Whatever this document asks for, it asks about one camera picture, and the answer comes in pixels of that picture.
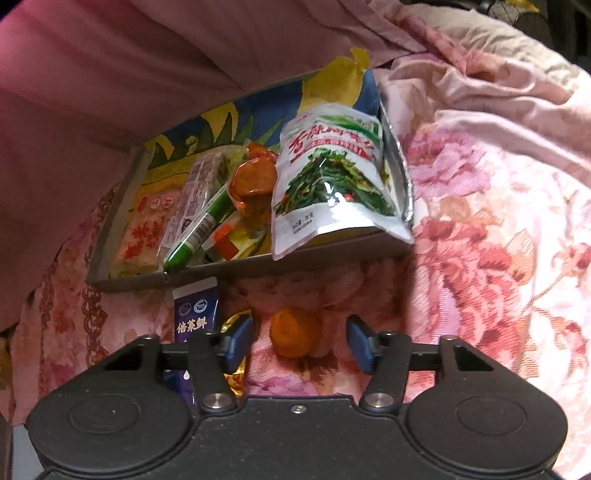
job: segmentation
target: pink blanket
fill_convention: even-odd
[[[467,51],[393,1],[371,6],[402,39],[376,76],[416,186],[414,255],[223,284],[224,314],[250,305],[263,319],[250,392],[359,397],[368,379],[345,345],[351,313],[419,342],[457,334],[561,404],[569,436],[556,469],[580,478],[591,471],[591,92]],[[84,282],[112,198],[75,230],[22,308],[14,390],[2,404],[13,423],[136,336],[173,338],[169,291],[102,294]],[[323,342],[305,361],[272,351],[269,316],[286,304],[322,315]],[[407,397],[431,382],[412,375]]]

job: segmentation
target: silver screw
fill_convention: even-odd
[[[203,399],[203,405],[212,410],[222,410],[232,405],[232,398],[227,393],[212,393]]]
[[[372,408],[385,408],[394,404],[394,399],[387,393],[370,393],[364,397],[365,403]]]
[[[305,405],[294,405],[291,408],[291,412],[295,414],[304,413],[308,408]]]

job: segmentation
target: barcode label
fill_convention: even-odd
[[[199,220],[191,235],[187,237],[185,242],[189,245],[193,253],[195,253],[202,243],[207,240],[207,237],[215,230],[217,222],[209,213]]]

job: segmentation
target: circular cover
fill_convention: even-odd
[[[550,466],[566,438],[562,409],[534,391],[479,395],[441,386],[409,406],[407,427],[440,460],[475,473],[520,473]]]
[[[111,371],[49,394],[27,428],[40,456],[73,472],[140,468],[177,445],[190,425],[184,401],[136,372]]]

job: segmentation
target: orange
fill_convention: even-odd
[[[299,358],[308,355],[320,342],[322,322],[314,313],[285,307],[271,317],[269,335],[277,354]]]

